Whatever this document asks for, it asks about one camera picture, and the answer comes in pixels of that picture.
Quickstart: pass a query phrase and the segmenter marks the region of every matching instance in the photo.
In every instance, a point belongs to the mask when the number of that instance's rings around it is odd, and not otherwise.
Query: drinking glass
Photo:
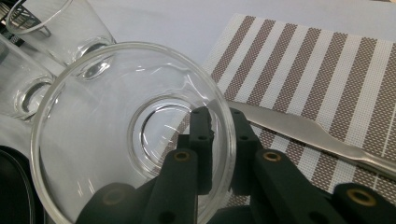
[[[55,76],[0,35],[0,114],[29,119]]]
[[[63,66],[115,43],[86,0],[20,0],[8,13],[6,25]]]
[[[101,72],[91,76],[99,62]],[[53,220],[75,222],[106,185],[137,189],[157,176],[178,135],[190,133],[190,112],[202,106],[214,132],[212,189],[197,204],[198,222],[206,223],[230,186],[235,133],[230,109],[205,70],[142,42],[107,46],[68,66],[45,95],[32,131],[35,188]]]

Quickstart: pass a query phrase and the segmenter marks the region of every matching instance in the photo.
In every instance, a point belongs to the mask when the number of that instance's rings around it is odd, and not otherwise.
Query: silver butter knife
[[[243,112],[247,120],[252,123],[396,180],[396,161],[378,157],[359,147],[343,143],[329,135],[312,119],[243,103],[228,102],[228,106]]]

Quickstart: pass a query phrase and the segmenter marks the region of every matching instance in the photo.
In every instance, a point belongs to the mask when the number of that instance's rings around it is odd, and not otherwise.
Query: placemat
[[[396,162],[396,45],[297,24],[234,15],[204,69],[227,100],[320,123],[333,137]],[[368,186],[396,203],[396,183],[274,132],[253,127],[315,186]],[[223,206],[248,204],[230,192]]]

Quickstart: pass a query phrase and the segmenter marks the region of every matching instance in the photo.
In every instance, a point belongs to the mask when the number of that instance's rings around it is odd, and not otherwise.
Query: white table
[[[367,0],[89,0],[118,42],[148,41],[202,64],[234,13],[396,42],[396,4]],[[33,57],[61,71],[39,53]],[[31,124],[0,116],[0,145],[29,155]]]

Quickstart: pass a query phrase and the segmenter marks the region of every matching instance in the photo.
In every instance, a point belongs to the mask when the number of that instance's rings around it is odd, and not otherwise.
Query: transparent bowl
[[[35,188],[56,223],[75,222],[101,187],[138,188],[158,175],[190,112],[212,119],[213,188],[198,198],[198,222],[217,211],[235,160],[233,119],[210,76],[164,46],[127,42],[91,52],[67,67],[35,115]]]

